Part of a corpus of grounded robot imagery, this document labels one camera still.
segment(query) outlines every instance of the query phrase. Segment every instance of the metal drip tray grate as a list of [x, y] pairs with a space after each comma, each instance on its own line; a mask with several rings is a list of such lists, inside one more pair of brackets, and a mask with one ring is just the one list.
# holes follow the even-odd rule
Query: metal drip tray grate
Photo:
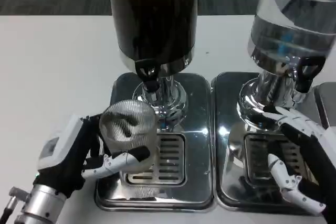
[[179, 185], [185, 179], [184, 139], [181, 135], [159, 134], [159, 151], [149, 170], [127, 174], [130, 184]]
[[248, 134], [245, 136], [245, 172], [249, 182], [257, 186], [275, 185], [267, 161], [269, 141], [277, 141], [284, 154], [284, 162], [298, 175], [307, 178], [307, 169], [296, 144], [282, 135]]

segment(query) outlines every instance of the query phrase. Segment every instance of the white table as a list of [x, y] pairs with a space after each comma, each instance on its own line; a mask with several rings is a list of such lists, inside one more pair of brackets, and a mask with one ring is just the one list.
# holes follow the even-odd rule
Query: white table
[[[224, 71], [259, 71], [246, 49], [252, 23], [252, 16], [199, 17], [195, 57], [185, 71], [208, 81]], [[332, 54], [315, 83], [336, 80]], [[72, 112], [101, 112], [109, 105], [114, 80], [124, 72], [112, 17], [0, 17], [1, 208], [12, 186], [31, 189], [40, 150], [60, 122]], [[206, 214], [104, 212], [93, 202], [93, 187], [87, 183], [73, 194], [58, 223], [325, 223], [219, 206]]]

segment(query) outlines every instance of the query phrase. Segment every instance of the coffee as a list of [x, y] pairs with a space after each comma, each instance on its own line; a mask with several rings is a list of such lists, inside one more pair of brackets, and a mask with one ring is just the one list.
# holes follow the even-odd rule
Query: coffee
[[121, 51], [159, 64], [187, 55], [195, 43], [197, 0], [111, 0]]

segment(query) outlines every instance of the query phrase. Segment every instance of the robotic hand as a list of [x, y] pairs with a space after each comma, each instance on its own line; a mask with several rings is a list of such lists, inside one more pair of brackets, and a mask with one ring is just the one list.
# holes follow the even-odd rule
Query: robotic hand
[[300, 147], [300, 154], [319, 186], [286, 166], [277, 152], [268, 154], [270, 172], [282, 197], [307, 212], [323, 214], [336, 223], [336, 127], [324, 129], [295, 109], [266, 106], [264, 123], [277, 124], [280, 131]]
[[66, 199], [80, 190], [86, 179], [110, 176], [150, 156], [145, 146], [111, 155], [104, 142], [104, 155], [99, 155], [99, 137], [103, 140], [99, 119], [100, 115], [85, 119], [72, 116], [65, 129], [45, 144], [32, 191], [29, 194], [15, 187], [10, 190], [11, 199], [0, 224], [6, 223], [19, 200], [25, 203], [23, 214], [14, 223], [56, 223]]

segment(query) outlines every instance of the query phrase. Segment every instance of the drip tray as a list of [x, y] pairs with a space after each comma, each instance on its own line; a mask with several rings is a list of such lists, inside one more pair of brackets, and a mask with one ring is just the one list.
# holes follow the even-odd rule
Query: drip tray
[[133, 185], [180, 185], [185, 179], [184, 139], [180, 135], [158, 135], [159, 150], [149, 170], [127, 174]]
[[299, 152], [299, 147], [283, 135], [247, 134], [245, 136], [245, 172], [247, 181], [253, 186], [276, 186], [268, 168], [268, 144], [277, 142], [281, 148], [284, 162], [298, 175], [307, 178], [307, 169]]
[[[148, 170], [98, 180], [94, 199], [101, 209], [205, 212], [214, 205], [210, 86], [197, 74], [179, 73], [174, 78], [188, 94], [185, 118], [174, 127], [157, 131], [158, 149]], [[140, 83], [133, 73], [120, 76], [113, 86], [111, 104], [132, 99]]]
[[268, 169], [268, 144], [275, 143], [284, 162], [298, 174], [312, 180], [298, 147], [283, 135], [260, 131], [242, 123], [237, 101], [242, 86], [258, 73], [228, 72], [212, 82], [215, 193], [229, 210], [306, 215], [286, 202]]

